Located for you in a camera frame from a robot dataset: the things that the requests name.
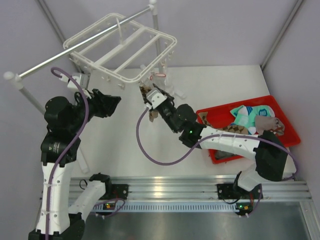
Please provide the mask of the brown argyle sock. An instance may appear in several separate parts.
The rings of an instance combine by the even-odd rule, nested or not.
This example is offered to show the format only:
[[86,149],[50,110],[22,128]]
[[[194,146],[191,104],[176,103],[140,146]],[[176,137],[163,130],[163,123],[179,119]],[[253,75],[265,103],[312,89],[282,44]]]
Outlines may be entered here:
[[221,128],[213,127],[207,119],[208,112],[200,112],[197,115],[200,117],[202,123],[206,126],[215,128],[220,131],[229,132],[229,133],[236,133],[236,134],[242,134],[242,135],[249,134],[249,130],[247,128],[245,128],[244,126],[241,126],[241,125],[233,124],[233,123],[229,124],[227,126],[221,127]]
[[[152,90],[152,88],[150,86],[142,84],[139,86],[139,90],[142,95],[143,102],[146,104],[147,103],[147,94]],[[156,118],[158,118],[159,113],[156,110],[151,110],[151,111],[149,111],[148,116],[149,116],[149,121],[151,123],[153,123],[154,120]]]

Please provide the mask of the red plastic tray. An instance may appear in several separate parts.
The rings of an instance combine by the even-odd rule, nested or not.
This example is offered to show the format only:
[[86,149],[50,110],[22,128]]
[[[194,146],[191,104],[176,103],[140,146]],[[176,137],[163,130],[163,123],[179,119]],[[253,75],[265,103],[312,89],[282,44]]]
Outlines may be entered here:
[[300,144],[301,139],[299,135],[272,95],[199,109],[196,111],[197,120],[201,124],[209,124],[216,129],[223,128],[230,125],[236,119],[236,117],[231,114],[231,110],[242,105],[250,107],[267,105],[271,107],[275,113],[275,117],[284,124],[284,135],[279,137],[281,143],[285,147],[292,147]]

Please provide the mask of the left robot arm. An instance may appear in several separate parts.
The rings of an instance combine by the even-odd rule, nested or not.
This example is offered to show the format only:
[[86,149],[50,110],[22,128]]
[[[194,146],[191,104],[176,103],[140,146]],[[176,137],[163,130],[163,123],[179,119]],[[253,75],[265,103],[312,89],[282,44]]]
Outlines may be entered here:
[[45,105],[47,134],[40,146],[42,205],[36,228],[28,234],[30,240],[80,240],[92,208],[114,193],[110,176],[96,173],[74,204],[69,204],[80,134],[93,117],[110,117],[121,101],[121,97],[105,95],[98,89],[89,96],[76,92],[74,98],[76,103],[71,104],[64,96],[56,96]]

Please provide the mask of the grey sock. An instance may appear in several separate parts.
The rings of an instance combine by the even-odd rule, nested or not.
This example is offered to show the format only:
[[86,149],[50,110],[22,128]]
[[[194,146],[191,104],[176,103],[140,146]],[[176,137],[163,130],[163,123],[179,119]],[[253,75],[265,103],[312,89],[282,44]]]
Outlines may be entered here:
[[224,160],[232,157],[236,157],[237,155],[231,152],[217,150],[214,154],[216,160]]

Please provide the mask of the taupe sock red stripes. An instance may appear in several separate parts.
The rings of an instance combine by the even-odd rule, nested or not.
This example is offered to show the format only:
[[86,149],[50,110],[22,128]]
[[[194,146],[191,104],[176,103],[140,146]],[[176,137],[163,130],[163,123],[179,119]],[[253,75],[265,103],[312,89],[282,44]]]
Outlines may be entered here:
[[283,136],[285,134],[285,125],[277,117],[257,115],[254,123],[256,132],[260,135],[264,131],[270,131],[276,136]]

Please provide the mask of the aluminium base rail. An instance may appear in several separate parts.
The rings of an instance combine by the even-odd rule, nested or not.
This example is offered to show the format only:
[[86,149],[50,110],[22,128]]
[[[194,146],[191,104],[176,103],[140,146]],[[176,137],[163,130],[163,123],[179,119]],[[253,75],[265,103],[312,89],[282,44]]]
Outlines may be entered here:
[[71,213],[235,213],[249,215],[262,203],[304,203],[312,201],[303,181],[267,182],[251,192],[235,190],[232,178],[114,178],[112,190],[104,184],[73,178],[61,203]]

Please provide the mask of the white clip drying hanger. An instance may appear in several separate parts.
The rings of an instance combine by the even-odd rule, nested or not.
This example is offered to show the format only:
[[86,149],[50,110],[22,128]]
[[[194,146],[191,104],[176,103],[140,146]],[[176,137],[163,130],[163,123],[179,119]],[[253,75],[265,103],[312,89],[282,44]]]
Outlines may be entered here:
[[101,33],[70,54],[70,59],[85,73],[94,71],[107,80],[126,84],[136,83],[159,68],[173,53],[178,41],[165,32],[132,20],[119,25],[124,15],[110,13],[63,43],[65,50]]

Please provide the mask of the metal drying rack stand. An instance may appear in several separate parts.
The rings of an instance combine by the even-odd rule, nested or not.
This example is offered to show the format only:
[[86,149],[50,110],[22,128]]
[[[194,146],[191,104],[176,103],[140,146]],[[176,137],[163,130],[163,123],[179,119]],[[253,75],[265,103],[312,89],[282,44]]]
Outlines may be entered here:
[[164,73],[166,60],[177,45],[177,39],[158,29],[158,5],[149,5],[131,16],[110,13],[78,32],[63,43],[64,51],[22,73],[6,72],[3,77],[21,91],[41,112],[44,107],[31,95],[22,80],[68,56],[87,76],[85,87],[137,86],[155,70]]

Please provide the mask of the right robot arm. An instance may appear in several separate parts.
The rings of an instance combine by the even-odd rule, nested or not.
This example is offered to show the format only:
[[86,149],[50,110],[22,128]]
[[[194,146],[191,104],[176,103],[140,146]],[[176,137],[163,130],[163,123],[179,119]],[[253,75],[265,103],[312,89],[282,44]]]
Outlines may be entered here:
[[284,180],[288,151],[272,132],[246,135],[198,123],[196,113],[188,104],[175,107],[174,98],[157,86],[147,93],[146,99],[169,128],[180,134],[179,140],[185,146],[223,151],[253,161],[248,169],[236,175],[221,199],[243,199],[262,183]]

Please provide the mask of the teal white sock upper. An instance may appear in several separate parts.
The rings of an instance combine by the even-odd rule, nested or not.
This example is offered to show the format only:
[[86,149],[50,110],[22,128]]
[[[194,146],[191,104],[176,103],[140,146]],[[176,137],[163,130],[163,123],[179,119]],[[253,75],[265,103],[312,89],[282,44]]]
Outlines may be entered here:
[[245,106],[233,108],[230,111],[231,115],[235,118],[233,123],[245,127],[248,130],[248,134],[254,135],[256,133],[255,117],[275,117],[273,109],[268,105],[258,106]]

